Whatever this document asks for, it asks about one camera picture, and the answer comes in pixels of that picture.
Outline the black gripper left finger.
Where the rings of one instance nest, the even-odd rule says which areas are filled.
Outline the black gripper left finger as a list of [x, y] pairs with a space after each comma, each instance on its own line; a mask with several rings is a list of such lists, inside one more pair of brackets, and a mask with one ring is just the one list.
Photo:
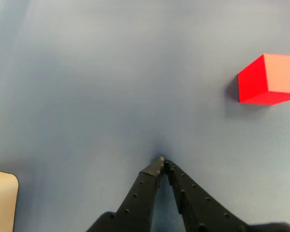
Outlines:
[[126, 198], [116, 212], [102, 214], [89, 232], [151, 231], [155, 196], [164, 173], [164, 157], [141, 170]]

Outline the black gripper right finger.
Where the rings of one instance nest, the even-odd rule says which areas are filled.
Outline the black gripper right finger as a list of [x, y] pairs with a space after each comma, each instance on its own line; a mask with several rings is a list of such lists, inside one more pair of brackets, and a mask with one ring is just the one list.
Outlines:
[[248, 225], [217, 202], [179, 166], [165, 161], [176, 206], [187, 232], [246, 232]]

